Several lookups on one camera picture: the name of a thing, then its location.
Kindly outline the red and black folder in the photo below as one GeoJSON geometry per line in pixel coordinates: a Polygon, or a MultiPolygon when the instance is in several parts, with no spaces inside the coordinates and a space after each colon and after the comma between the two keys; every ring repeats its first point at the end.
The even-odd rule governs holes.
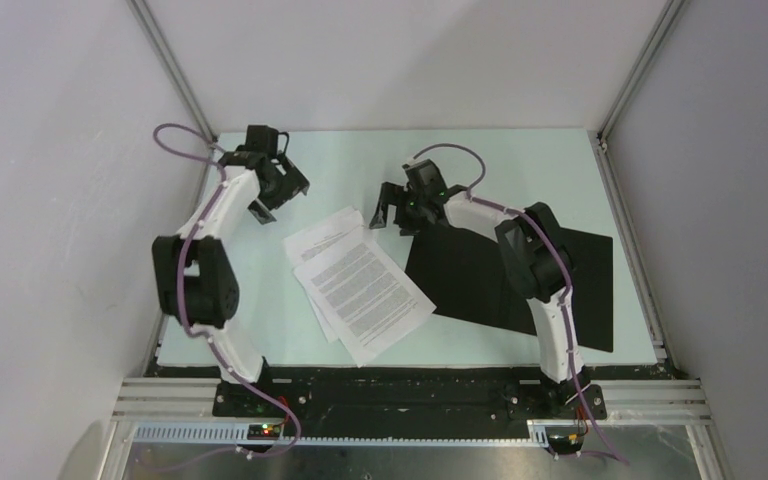
{"type": "MultiPolygon", "coordinates": [[[[614,351],[613,240],[564,228],[573,260],[573,320],[578,343],[614,351]]],[[[498,245],[470,231],[433,226],[413,238],[406,274],[436,305],[435,313],[534,336],[532,311],[511,287],[498,245]]]]}

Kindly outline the large printed paper sheet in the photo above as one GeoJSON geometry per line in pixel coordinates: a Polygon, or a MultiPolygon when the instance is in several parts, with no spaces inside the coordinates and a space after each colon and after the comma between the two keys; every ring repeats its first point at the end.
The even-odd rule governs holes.
{"type": "Polygon", "coordinates": [[[293,273],[359,367],[422,326],[436,309],[363,229],[349,232],[293,273]]]}

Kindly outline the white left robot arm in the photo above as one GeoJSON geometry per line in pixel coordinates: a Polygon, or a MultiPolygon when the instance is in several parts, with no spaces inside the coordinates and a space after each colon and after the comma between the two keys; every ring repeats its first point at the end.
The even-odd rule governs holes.
{"type": "Polygon", "coordinates": [[[245,213],[272,223],[275,210],[308,191],[309,181],[286,154],[288,144],[288,133],[250,125],[243,144],[218,160],[203,158],[219,174],[213,192],[175,234],[156,237],[151,248],[162,313],[207,344],[227,381],[243,383],[237,402],[257,417],[272,411],[276,390],[259,379],[266,360],[253,344],[237,348],[231,339],[241,290],[224,242],[245,213]]]}

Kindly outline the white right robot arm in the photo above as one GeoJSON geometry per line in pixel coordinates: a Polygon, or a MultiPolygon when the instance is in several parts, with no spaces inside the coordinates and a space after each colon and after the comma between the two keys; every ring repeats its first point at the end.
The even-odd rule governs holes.
{"type": "Polygon", "coordinates": [[[534,320],[539,366],[551,382],[541,392],[543,408],[556,418],[570,416],[582,403],[578,387],[584,361],[572,311],[573,261],[552,209],[537,202],[516,210],[480,198],[466,186],[448,186],[430,159],[407,163],[403,170],[406,184],[381,184],[369,227],[386,227],[394,208],[402,235],[439,225],[495,242],[513,290],[542,310],[534,320]]]}

